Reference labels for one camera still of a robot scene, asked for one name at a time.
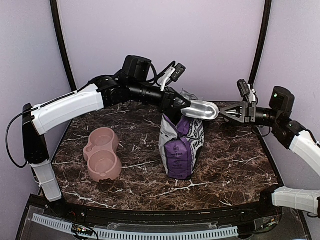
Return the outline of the silver metal scoop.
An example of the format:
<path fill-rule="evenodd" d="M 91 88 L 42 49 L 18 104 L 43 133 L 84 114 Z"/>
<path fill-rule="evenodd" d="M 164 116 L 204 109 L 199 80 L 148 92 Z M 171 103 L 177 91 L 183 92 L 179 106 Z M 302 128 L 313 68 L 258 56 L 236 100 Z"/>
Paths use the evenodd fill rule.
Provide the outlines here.
<path fill-rule="evenodd" d="M 190 107 L 181 109 L 181 113 L 188 118 L 212 121 L 219 116 L 220 110 L 213 102 L 192 100 Z"/>

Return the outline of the purple pet food bag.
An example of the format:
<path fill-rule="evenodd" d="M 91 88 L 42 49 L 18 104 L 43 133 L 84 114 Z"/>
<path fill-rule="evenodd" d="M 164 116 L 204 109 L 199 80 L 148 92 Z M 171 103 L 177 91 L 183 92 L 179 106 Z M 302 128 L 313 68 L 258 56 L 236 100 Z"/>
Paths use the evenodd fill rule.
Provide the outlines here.
<path fill-rule="evenodd" d="M 201 119 L 176 113 L 170 118 L 162 115 L 159 153 L 166 175 L 176 180 L 189 180 L 205 143 Z"/>

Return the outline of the pink double pet bowl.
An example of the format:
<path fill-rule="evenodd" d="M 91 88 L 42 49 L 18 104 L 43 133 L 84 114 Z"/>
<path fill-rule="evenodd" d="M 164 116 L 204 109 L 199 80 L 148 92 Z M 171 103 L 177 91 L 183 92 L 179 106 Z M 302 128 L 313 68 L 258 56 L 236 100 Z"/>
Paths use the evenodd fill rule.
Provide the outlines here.
<path fill-rule="evenodd" d="M 122 171 L 122 162 L 117 156 L 119 139 L 108 127 L 94 130 L 83 148 L 90 178 L 95 181 L 115 180 Z"/>

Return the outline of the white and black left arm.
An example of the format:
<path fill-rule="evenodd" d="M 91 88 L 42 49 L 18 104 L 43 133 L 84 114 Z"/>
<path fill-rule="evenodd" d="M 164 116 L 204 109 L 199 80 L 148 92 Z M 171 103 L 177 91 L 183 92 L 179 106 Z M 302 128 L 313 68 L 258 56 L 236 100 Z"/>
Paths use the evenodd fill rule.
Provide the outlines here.
<path fill-rule="evenodd" d="M 84 87 L 46 103 L 26 104 L 22 114 L 24 158 L 33 169 L 51 210 L 60 218 L 71 213 L 65 203 L 50 163 L 44 135 L 60 124 L 90 112 L 130 101 L 158 107 L 161 113 L 175 113 L 188 108 L 191 102 L 169 86 L 185 72 L 181 63 L 172 62 L 160 74 L 148 80 L 155 70 L 150 59 L 128 55 L 123 67 L 114 75 L 101 75 Z"/>

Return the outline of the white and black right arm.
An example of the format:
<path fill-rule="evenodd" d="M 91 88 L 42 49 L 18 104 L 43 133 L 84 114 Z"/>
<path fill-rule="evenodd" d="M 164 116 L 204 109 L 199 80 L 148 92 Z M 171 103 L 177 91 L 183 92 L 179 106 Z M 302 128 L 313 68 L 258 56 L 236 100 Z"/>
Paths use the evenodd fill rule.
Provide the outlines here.
<path fill-rule="evenodd" d="M 303 159 L 317 174 L 320 172 L 320 143 L 313 133 L 291 119 L 295 96 L 286 88 L 275 86 L 269 108 L 258 107 L 256 91 L 241 79 L 237 82 L 244 101 L 220 109 L 220 114 L 235 125 L 269 127 L 287 150 Z M 266 217 L 275 207 L 286 207 L 320 216 L 318 190 L 293 189 L 273 185 L 260 194 L 255 213 Z"/>

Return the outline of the black front table rail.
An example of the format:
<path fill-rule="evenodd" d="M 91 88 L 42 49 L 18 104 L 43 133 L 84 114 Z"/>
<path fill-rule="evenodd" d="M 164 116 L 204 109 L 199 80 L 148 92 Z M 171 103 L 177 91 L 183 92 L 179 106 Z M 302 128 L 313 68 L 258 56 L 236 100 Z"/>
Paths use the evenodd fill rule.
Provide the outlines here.
<path fill-rule="evenodd" d="M 142 225 L 200 224 L 217 222 L 220 225 L 244 225 L 268 217 L 280 217 L 281 207 L 260 202 L 238 206 L 183 211 L 138 211 L 84 206 L 65 200 L 47 203 L 59 217 L 83 224 L 107 225 L 109 223 Z"/>

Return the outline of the black right frame post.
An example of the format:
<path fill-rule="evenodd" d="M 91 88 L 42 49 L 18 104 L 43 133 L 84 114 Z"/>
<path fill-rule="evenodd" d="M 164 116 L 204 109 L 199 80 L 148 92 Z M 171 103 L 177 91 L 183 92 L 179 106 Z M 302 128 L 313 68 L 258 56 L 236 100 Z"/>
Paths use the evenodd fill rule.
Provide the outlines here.
<path fill-rule="evenodd" d="M 259 66 L 261 63 L 262 54 L 263 54 L 267 32 L 268 32 L 271 9 L 272 9 L 272 0 L 265 0 L 257 47 L 254 55 L 254 60 L 252 63 L 251 72 L 248 79 L 248 83 L 251 86 L 254 86 L 255 84 Z"/>

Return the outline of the black frame post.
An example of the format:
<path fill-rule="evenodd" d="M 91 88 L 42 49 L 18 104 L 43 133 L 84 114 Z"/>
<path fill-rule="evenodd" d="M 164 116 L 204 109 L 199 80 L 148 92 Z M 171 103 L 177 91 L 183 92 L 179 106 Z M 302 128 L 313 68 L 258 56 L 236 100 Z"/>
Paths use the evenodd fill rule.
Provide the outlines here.
<path fill-rule="evenodd" d="M 72 91 L 75 91 L 77 89 L 76 82 L 72 73 L 72 68 L 70 64 L 70 60 L 67 53 L 66 43 L 64 39 L 60 14 L 59 14 L 59 7 L 58 7 L 58 1 L 57 0 L 50 0 L 50 8 L 51 8 L 51 15 L 56 35 L 56 40 L 58 43 L 58 48 L 62 60 L 62 64 L 64 67 L 64 71 L 68 80 L 69 87 Z"/>
<path fill-rule="evenodd" d="M 259 66 L 261 63 L 262 54 L 263 54 L 267 32 L 268 32 L 271 9 L 272 9 L 272 0 L 265 0 L 257 47 L 254 55 L 254 60 L 252 63 L 251 72 L 248 79 L 248 83 L 251 86 L 254 86 L 255 84 Z"/>

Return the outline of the black left frame post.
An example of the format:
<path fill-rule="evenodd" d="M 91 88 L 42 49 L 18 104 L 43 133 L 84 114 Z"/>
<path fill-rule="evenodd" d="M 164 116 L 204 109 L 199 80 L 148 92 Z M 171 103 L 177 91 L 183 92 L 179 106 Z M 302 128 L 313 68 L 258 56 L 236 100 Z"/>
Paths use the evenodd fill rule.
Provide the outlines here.
<path fill-rule="evenodd" d="M 58 1 L 57 0 L 50 0 L 50 8 L 51 8 L 51 15 L 56 35 L 56 40 L 58 43 L 58 48 L 62 60 L 62 64 L 64 67 L 64 71 L 68 80 L 69 87 L 72 91 L 75 91 L 77 89 L 76 82 L 72 73 L 72 68 L 70 64 L 70 60 L 67 53 L 66 43 L 64 39 L 60 14 L 59 14 L 59 7 L 58 7 Z"/>

